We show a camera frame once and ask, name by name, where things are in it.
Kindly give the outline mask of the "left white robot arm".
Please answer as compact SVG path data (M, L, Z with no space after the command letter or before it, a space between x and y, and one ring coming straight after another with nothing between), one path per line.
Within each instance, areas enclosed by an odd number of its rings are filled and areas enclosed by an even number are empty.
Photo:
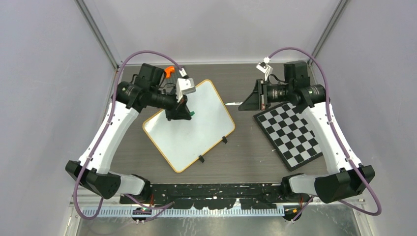
M117 85L116 95L93 141L77 161L68 161L65 166L76 187L82 186L104 199L115 194L132 195L140 204L150 199L149 180L135 174L111 172L110 166L130 125L147 106L165 110L168 121L191 120L186 95L195 92L195 85L184 68L179 73L181 77L170 93L160 90L168 72L146 63L130 82Z

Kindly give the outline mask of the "green whiteboard marker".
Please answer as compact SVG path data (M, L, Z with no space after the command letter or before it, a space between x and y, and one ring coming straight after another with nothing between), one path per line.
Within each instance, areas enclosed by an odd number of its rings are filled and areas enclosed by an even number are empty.
M229 102L229 103L225 103L226 106L239 106L241 104L242 104L242 102Z

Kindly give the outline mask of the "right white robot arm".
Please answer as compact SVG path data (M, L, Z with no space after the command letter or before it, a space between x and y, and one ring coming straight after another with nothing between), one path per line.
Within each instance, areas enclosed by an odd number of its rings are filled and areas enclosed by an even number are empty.
M322 156L327 173L321 176L291 174L282 178L281 197L293 202L301 194L332 203L358 196L375 176L351 150L334 116L322 85L312 85L307 63L284 64L284 81L273 77L269 59L258 63L264 78L257 79L251 94L238 107L256 111L255 121L275 147L289 171Z

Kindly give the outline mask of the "yellow framed whiteboard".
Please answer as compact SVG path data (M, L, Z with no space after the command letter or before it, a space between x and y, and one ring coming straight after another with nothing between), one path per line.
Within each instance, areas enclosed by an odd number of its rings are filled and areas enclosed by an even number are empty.
M160 110L142 125L176 173L198 161L236 128L211 80L196 85L196 92L188 95L187 106L194 113L191 120L168 121L166 112Z

